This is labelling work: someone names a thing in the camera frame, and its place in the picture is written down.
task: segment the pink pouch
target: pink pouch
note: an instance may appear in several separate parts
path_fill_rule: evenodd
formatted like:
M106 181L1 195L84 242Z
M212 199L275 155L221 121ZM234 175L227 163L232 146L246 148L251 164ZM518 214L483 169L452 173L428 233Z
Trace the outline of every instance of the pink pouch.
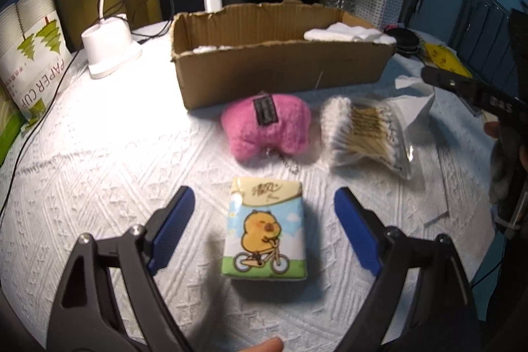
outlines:
M222 113L222 127L231 153L248 160L269 147L281 154L299 154L308 147L312 114L301 99L287 94L250 97L229 105Z

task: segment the white lamp base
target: white lamp base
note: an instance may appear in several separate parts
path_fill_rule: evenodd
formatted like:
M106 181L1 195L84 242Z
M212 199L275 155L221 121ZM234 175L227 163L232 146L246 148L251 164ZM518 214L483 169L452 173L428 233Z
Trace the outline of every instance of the white lamp base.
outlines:
M141 45L132 38L125 14L95 24L86 29L81 38L88 55L90 75L95 80L110 75L143 52Z

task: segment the bag of cotton swabs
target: bag of cotton swabs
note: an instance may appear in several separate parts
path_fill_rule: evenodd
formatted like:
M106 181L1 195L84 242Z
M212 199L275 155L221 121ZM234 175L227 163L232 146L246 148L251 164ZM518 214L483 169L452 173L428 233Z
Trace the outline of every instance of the bag of cotton swabs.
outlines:
M410 150L396 110L383 101L328 99L321 107L320 122L323 156L329 166L352 165L366 157L409 179Z

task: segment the white tablecloth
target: white tablecloth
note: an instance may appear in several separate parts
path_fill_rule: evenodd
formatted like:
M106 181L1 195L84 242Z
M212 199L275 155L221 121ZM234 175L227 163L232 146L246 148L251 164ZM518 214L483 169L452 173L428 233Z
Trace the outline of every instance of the white tablecloth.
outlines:
M182 184L196 193L195 214L156 282L197 351L236 350L273 336L282 337L288 351L333 350L373 282L335 217L333 195L340 186L350 186L384 223L408 234L451 235L468 276L474 275L493 238L486 196L492 142L455 96L437 91L430 114L436 143L416 144L421 180L405 182L374 164L330 174L316 159L317 139L294 176L279 160L237 164L218 123L221 108L184 109L168 36L143 48L139 60L114 74L92 80L86 71L72 84L20 163L0 235L0 275L5 295L40 342L78 235L121 235L144 223ZM336 92L386 93L396 76L418 75L420 68L396 55L376 85L302 97L316 108ZM0 170L0 201L21 144L19 137ZM219 275L229 187L238 175L303 182L307 281L262 284ZM447 205L449 215L424 225L422 209L434 204ZM140 337L117 272L114 281L125 325ZM387 339L401 330L414 283L415 273Z

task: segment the black label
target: black label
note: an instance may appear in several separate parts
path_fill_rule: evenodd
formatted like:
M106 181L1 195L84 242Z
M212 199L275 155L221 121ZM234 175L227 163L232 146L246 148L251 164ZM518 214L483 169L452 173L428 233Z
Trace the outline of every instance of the black label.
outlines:
M260 126L266 126L273 123L278 123L277 111L271 96L259 97L253 99L255 105L255 113L257 114L257 122Z

